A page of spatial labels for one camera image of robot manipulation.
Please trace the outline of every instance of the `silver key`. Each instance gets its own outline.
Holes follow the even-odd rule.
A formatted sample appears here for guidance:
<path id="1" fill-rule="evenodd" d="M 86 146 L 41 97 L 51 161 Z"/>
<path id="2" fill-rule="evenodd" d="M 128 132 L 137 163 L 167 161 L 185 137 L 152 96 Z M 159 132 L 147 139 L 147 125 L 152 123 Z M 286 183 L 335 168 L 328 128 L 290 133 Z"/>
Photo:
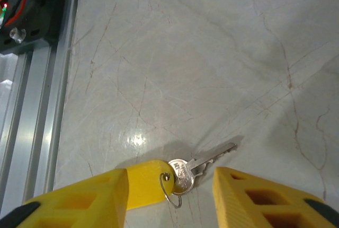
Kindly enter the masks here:
<path id="1" fill-rule="evenodd" d="M 203 174 L 206 165 L 212 163 L 216 157 L 232 150 L 234 147 L 236 147 L 235 143 L 227 143 L 197 160 L 192 159 L 187 162 L 183 159 L 174 159 L 169 161 L 168 163 L 176 175 L 173 194 L 183 195 L 188 193 L 194 186 L 195 178 Z"/>

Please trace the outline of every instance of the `key ring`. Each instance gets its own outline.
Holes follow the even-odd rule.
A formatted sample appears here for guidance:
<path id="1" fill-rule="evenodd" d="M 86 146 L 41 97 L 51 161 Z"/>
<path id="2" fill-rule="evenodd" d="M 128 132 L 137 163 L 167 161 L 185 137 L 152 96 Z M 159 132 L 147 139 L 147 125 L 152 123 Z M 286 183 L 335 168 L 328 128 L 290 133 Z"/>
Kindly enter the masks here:
<path id="1" fill-rule="evenodd" d="M 168 194 L 166 193 L 166 190 L 164 188 L 164 185 L 163 185 L 163 179 L 165 181 L 169 181 L 171 175 L 169 173 L 166 173 L 166 172 L 163 172 L 160 174 L 160 177 L 159 177 L 159 180 L 160 180 L 160 185 L 161 185 L 161 188 L 165 194 L 165 197 L 166 199 L 174 206 L 174 208 L 180 208 L 181 207 L 181 196 L 178 196 L 178 205 L 176 205 L 174 202 L 172 202 L 172 200 L 170 199 L 170 197 L 168 196 Z"/>

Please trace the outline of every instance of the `metal frame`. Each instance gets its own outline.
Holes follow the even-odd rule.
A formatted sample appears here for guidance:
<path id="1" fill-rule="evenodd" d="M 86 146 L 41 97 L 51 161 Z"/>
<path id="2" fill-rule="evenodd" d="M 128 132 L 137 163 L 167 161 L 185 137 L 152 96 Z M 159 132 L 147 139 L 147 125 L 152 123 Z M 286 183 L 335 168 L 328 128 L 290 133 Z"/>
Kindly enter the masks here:
<path id="1" fill-rule="evenodd" d="M 59 42 L 19 57 L 0 146 L 0 217 L 53 189 L 77 0 Z"/>

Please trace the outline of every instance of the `yellow key tag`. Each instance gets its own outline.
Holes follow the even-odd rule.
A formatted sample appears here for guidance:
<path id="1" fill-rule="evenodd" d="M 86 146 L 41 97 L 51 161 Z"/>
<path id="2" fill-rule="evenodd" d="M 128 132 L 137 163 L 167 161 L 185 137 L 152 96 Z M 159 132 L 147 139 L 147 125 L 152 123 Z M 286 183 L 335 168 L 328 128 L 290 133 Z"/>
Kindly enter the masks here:
<path id="1" fill-rule="evenodd" d="M 162 160 L 150 160 L 127 168 L 129 196 L 127 209 L 159 203 L 166 199 L 160 184 L 160 175 L 168 173 L 169 178 L 162 180 L 168 195 L 174 188 L 174 171 Z"/>

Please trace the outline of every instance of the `white marble table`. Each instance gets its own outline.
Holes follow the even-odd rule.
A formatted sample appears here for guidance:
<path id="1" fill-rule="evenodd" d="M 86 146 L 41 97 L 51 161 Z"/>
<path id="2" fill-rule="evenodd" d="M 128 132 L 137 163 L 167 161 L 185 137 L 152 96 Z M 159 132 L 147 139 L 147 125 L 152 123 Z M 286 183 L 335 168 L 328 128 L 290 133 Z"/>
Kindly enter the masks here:
<path id="1" fill-rule="evenodd" d="M 174 210 L 126 227 L 217 227 L 216 166 L 339 210 L 339 0 L 79 0 L 55 188 L 234 138 Z"/>

